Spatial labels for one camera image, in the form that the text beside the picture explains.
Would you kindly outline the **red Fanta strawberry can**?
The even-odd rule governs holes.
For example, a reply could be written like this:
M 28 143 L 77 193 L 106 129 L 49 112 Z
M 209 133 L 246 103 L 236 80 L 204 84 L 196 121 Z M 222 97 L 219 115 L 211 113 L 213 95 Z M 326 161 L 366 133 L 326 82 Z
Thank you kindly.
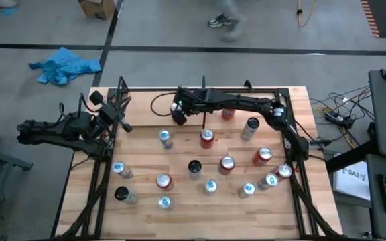
M 172 176 L 169 173 L 160 173 L 156 177 L 156 184 L 164 191 L 171 191 L 174 187 Z

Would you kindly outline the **white paper sign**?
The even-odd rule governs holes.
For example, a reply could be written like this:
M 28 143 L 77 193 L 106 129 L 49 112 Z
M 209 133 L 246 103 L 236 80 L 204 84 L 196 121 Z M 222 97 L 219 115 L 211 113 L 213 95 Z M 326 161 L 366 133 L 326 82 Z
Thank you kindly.
M 333 173 L 333 190 L 369 201 L 367 163 L 360 161 Z

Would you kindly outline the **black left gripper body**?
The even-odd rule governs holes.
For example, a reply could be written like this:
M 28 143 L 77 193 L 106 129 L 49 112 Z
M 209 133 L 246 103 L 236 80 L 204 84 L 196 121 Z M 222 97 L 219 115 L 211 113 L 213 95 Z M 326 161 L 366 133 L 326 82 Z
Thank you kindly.
M 105 123 L 107 126 L 119 123 L 121 124 L 123 129 L 128 133 L 133 130 L 133 127 L 129 123 L 125 122 L 125 117 L 117 117 L 116 111 L 110 105 L 108 105 L 107 102 L 103 101 L 103 96 L 100 94 L 100 92 L 95 90 L 89 96 L 89 100 L 94 105 L 101 105 L 101 107 L 97 110 L 97 118 L 99 121 Z

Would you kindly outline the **silver sugar-free Red Bull can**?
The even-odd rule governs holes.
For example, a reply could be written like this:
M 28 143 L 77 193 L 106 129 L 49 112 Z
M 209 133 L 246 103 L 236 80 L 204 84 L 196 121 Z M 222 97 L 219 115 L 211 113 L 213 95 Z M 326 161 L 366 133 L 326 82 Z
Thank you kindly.
M 116 161 L 112 165 L 112 170 L 117 175 L 120 175 L 123 179 L 131 179 L 133 177 L 133 171 L 124 164 L 122 161 Z
M 214 195 L 218 190 L 218 183 L 210 179 L 204 184 L 204 194 L 207 196 Z
M 256 187 L 254 183 L 245 183 L 238 189 L 238 196 L 241 199 L 251 197 L 255 194 Z
M 158 198 L 157 204 L 163 210 L 170 210 L 172 209 L 173 201 L 170 196 L 162 195 Z
M 274 173 L 268 173 L 265 177 L 261 178 L 257 182 L 257 188 L 261 191 L 265 191 L 272 187 L 276 187 L 279 183 L 279 178 Z

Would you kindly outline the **blue silver Red Bull can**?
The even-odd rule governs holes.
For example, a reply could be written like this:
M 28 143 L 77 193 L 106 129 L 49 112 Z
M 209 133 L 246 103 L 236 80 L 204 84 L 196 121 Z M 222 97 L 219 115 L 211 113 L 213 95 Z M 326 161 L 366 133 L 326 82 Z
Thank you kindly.
M 159 140 L 164 149 L 171 149 L 173 147 L 173 140 L 169 130 L 162 129 L 159 132 Z

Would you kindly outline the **black power strip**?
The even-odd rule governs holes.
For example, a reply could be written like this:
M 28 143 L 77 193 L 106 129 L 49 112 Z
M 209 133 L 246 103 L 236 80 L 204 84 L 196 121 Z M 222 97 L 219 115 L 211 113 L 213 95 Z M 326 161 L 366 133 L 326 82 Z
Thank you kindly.
M 336 124 L 339 127 L 344 127 L 346 129 L 352 128 L 355 120 L 350 116 L 342 116 L 335 112 L 327 112 L 325 115 L 325 119 L 333 124 Z

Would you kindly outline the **red Coca-Cola Star Wars can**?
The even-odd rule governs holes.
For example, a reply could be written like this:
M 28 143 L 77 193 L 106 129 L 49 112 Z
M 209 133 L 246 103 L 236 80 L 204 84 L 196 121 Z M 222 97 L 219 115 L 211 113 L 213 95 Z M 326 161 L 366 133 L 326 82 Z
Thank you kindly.
M 221 175 L 229 175 L 231 171 L 235 168 L 235 160 L 231 156 L 224 156 L 221 158 L 219 166 L 218 166 L 218 172 Z

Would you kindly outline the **large blue cloth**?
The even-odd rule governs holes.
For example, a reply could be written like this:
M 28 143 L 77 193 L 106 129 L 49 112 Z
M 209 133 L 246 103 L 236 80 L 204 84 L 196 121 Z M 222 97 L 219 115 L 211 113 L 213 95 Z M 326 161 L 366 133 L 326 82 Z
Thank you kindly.
M 66 85 L 79 75 L 102 70 L 98 59 L 85 59 L 65 47 L 61 47 L 44 62 L 29 63 L 29 67 L 42 71 L 37 79 L 39 83 L 54 85 Z

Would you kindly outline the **white Celsius can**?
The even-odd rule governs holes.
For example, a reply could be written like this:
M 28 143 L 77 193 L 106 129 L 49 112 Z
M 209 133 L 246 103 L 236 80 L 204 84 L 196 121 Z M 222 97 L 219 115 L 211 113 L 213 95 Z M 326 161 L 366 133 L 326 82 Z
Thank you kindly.
M 202 164 L 198 160 L 191 160 L 188 164 L 189 176 L 192 180 L 200 179 Z
M 252 139 L 258 127 L 259 127 L 259 120 L 255 117 L 249 118 L 245 123 L 243 130 L 241 131 L 241 138 L 244 140 Z
M 115 198 L 126 204 L 136 204 L 138 202 L 137 194 L 125 186 L 118 187 L 115 190 Z

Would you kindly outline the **brown cardboard box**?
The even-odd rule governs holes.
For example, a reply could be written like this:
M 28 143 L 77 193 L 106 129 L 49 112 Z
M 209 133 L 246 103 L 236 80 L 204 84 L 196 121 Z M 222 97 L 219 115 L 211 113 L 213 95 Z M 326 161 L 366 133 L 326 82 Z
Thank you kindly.
M 90 18 L 107 20 L 116 9 L 113 0 L 78 0 L 78 3 L 84 14 Z

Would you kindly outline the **black desk beam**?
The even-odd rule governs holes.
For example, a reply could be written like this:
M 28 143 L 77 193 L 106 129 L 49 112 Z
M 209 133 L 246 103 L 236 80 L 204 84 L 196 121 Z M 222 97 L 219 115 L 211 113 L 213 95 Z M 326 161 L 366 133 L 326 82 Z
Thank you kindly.
M 343 153 L 341 155 L 333 157 L 332 159 L 327 160 L 327 172 L 333 173 L 335 171 L 339 171 L 341 169 L 344 169 L 345 167 L 358 163 L 359 161 L 365 159 L 366 155 L 368 154 L 379 154 L 378 142 L 376 139 L 371 139 L 366 143 L 363 143 L 362 145 L 351 149 L 350 151 L 347 151 L 346 153 Z

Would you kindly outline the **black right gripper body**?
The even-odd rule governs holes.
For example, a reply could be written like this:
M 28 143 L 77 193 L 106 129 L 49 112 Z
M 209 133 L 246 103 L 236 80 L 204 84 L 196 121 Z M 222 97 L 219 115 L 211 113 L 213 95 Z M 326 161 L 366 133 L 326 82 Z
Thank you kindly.
M 193 115 L 194 94 L 187 88 L 179 86 L 174 95 L 173 102 L 178 103 L 181 110 L 174 112 L 172 119 L 177 125 L 182 126 L 187 121 L 187 117 Z

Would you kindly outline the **red soda can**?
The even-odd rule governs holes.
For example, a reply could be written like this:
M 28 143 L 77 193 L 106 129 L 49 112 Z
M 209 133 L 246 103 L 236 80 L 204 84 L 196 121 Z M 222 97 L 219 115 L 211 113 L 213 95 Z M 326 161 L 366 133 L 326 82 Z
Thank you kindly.
M 286 163 L 278 165 L 272 172 L 277 175 L 280 180 L 289 179 L 293 173 L 292 168 Z

